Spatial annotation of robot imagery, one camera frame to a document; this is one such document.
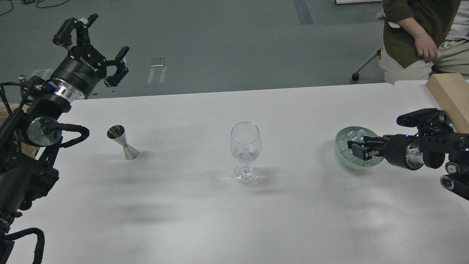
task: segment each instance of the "silver metal joint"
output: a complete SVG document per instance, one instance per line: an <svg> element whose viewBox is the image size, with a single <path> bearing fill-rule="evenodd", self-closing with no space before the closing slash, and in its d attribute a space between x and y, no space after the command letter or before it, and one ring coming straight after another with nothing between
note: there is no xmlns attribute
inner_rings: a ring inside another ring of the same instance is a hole
<svg viewBox="0 0 469 264"><path fill-rule="evenodd" d="M417 140L407 147L406 162L412 169L420 169L425 164L423 153L420 152Z"/></svg>
<svg viewBox="0 0 469 264"><path fill-rule="evenodd" d="M64 80L55 78L53 79L53 82L57 86L54 94L66 99L70 103L72 103L75 99L85 98L85 96L80 90L76 89Z"/></svg>

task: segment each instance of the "brown jacket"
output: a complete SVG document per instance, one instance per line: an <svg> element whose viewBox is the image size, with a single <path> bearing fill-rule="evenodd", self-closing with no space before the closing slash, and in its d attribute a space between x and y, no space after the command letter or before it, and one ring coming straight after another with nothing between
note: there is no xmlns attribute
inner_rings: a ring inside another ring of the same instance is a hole
<svg viewBox="0 0 469 264"><path fill-rule="evenodd" d="M461 0L383 0L388 22L413 17L439 47L451 29ZM420 60L414 38L403 28L385 23L383 40L387 53L404 68Z"/></svg>

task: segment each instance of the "beige pants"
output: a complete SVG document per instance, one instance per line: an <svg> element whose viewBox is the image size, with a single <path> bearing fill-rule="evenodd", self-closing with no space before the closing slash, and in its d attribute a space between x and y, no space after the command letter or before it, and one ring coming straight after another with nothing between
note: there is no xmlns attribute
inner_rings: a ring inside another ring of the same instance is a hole
<svg viewBox="0 0 469 264"><path fill-rule="evenodd" d="M398 80L428 80L432 70L441 73L461 73L469 79L469 41L445 41L438 48L434 62L419 60L407 68L391 58L384 47L381 48L379 67L384 79L390 84Z"/></svg>

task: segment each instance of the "jigger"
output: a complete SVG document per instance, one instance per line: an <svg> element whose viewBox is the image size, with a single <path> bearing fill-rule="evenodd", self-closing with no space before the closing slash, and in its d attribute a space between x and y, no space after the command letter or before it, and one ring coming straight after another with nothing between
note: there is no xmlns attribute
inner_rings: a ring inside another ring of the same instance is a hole
<svg viewBox="0 0 469 264"><path fill-rule="evenodd" d="M107 137L124 147L124 155L127 160L133 160L138 156L138 150L127 144L125 129L121 125L115 125L107 131Z"/></svg>

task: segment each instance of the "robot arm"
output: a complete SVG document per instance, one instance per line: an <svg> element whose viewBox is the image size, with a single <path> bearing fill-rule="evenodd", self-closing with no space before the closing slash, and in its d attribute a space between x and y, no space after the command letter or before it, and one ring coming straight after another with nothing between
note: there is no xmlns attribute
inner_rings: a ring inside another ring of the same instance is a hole
<svg viewBox="0 0 469 264"><path fill-rule="evenodd" d="M446 154L448 175L440 178L442 186L469 200L469 134L454 132L446 112L421 109L397 118L397 124L417 127L414 136L396 134L364 137L364 142L348 141L353 155L362 160L372 156L384 157L391 165L418 170L423 165L437 169Z"/></svg>

